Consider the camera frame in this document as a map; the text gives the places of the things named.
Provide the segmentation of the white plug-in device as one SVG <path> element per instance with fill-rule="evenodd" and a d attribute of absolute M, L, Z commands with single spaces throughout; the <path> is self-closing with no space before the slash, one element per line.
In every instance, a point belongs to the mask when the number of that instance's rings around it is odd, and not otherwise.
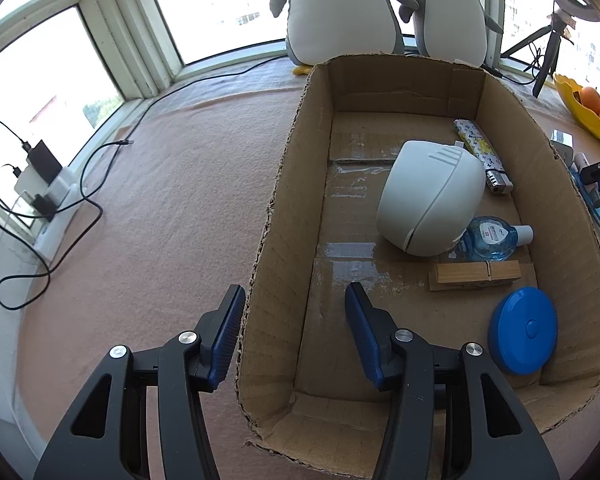
<path fill-rule="evenodd" d="M 409 140 L 382 190 L 378 232 L 411 256 L 442 255 L 462 237 L 485 187 L 482 163 L 462 144 Z"/>

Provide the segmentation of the large penguin plush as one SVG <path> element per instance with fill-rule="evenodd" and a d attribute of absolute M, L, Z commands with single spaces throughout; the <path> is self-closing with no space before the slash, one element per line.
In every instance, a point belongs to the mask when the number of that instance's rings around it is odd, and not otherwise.
<path fill-rule="evenodd" d="M 419 9 L 417 0 L 270 0 L 276 18 L 288 10 L 286 52 L 292 72 L 346 54 L 402 54 L 402 22 Z"/>

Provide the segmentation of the blue round case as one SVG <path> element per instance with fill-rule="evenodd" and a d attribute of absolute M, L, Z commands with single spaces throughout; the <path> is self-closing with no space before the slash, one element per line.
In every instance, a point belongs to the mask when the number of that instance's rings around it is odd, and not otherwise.
<path fill-rule="evenodd" d="M 540 370 L 557 342 L 555 308 L 545 292 L 523 287 L 495 308 L 488 329 L 490 355 L 505 374 L 526 376 Z"/>

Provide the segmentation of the small blue liquid bottle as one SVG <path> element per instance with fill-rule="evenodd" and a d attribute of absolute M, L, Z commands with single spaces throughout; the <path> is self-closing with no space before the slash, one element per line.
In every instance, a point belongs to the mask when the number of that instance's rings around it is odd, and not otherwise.
<path fill-rule="evenodd" d="M 505 261 L 518 247 L 532 243 L 531 226 L 512 226 L 496 217 L 476 217 L 448 253 L 454 261 L 491 262 Z"/>

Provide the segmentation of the white power strip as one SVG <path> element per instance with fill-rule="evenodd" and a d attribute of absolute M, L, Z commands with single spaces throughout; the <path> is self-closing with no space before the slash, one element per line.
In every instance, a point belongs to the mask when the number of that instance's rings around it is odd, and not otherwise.
<path fill-rule="evenodd" d="M 62 167 L 52 183 L 47 183 L 28 165 L 17 178 L 15 191 L 32 208 L 34 220 L 41 222 L 34 250 L 51 263 L 81 198 L 76 174 Z"/>

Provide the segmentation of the pink felt mat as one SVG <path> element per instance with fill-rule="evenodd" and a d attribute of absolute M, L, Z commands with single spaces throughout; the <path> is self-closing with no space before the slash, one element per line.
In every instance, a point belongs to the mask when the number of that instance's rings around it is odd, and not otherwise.
<path fill-rule="evenodd" d="M 285 146 L 309 76 L 286 58 L 197 82 L 158 103 L 123 148 L 108 148 L 70 232 L 86 232 L 50 289 L 27 308 L 17 380 L 49 439 L 100 360 L 191 330 L 230 285 L 249 285 Z M 95 217 L 95 210 L 102 218 Z M 224 479 L 307 477 L 317 469 L 260 448 L 227 378 L 202 399 Z"/>

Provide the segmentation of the black tripod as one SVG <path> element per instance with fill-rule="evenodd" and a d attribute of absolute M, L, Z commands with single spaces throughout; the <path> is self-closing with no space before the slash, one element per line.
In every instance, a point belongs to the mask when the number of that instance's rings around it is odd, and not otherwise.
<path fill-rule="evenodd" d="M 501 53 L 501 58 L 512 58 L 514 54 L 524 48 L 531 48 L 532 62 L 529 64 L 528 70 L 532 70 L 532 68 L 538 70 L 531 81 L 531 93 L 535 98 L 540 95 L 547 77 L 555 73 L 562 40 L 572 42 L 565 36 L 565 31 L 572 22 L 572 17 L 564 10 L 553 11 L 550 14 L 550 24 L 537 29 Z M 535 49 L 535 43 L 544 36 L 548 37 L 546 48 L 544 50 Z"/>

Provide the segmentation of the patterned white lighter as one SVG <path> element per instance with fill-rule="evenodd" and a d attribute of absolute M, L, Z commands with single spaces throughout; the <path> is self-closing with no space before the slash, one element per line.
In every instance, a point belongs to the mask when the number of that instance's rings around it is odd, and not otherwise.
<path fill-rule="evenodd" d="M 513 192 L 514 184 L 509 179 L 500 156 L 479 126 L 468 119 L 455 119 L 453 125 L 466 150 L 482 163 L 489 190 L 498 195 Z"/>

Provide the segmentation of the wooden clothespin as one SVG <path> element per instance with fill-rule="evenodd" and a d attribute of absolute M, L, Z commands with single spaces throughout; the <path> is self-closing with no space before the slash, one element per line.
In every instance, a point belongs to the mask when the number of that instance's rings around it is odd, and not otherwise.
<path fill-rule="evenodd" d="M 429 273 L 433 292 L 478 289 L 512 284 L 522 278 L 517 260 L 495 262 L 436 263 Z"/>

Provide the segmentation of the yellow fruit bowl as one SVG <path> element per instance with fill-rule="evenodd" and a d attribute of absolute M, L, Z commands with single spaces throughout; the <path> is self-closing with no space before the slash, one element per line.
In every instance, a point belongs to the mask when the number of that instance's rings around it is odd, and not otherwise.
<path fill-rule="evenodd" d="M 577 81 L 561 75 L 553 76 L 558 94 L 577 123 L 600 140 L 600 118 L 579 101 L 578 91 L 583 88 Z"/>

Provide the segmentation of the small penguin plush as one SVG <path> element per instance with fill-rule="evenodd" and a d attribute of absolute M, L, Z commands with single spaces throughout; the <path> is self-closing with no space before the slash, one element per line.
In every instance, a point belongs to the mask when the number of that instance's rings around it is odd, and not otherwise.
<path fill-rule="evenodd" d="M 412 13 L 420 55 L 481 66 L 486 60 L 488 32 L 503 29 L 480 0 L 417 0 Z"/>

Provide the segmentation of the brown cardboard box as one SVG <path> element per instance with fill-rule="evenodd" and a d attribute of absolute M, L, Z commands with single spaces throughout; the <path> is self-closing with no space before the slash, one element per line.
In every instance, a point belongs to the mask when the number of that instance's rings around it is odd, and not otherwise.
<path fill-rule="evenodd" d="M 426 341 L 485 342 L 504 286 L 434 292 L 434 264 L 377 231 L 382 188 L 409 140 L 455 143 L 476 122 L 512 178 L 482 214 L 531 226 L 521 281 L 557 312 L 554 354 L 513 385 L 562 478 L 600 442 L 600 243 L 568 171 L 517 97 L 478 68 L 419 56 L 342 56 L 309 76 L 268 206 L 238 353 L 239 404 L 257 445 L 329 474 L 375 467 L 388 398 L 366 379 L 347 284 Z"/>

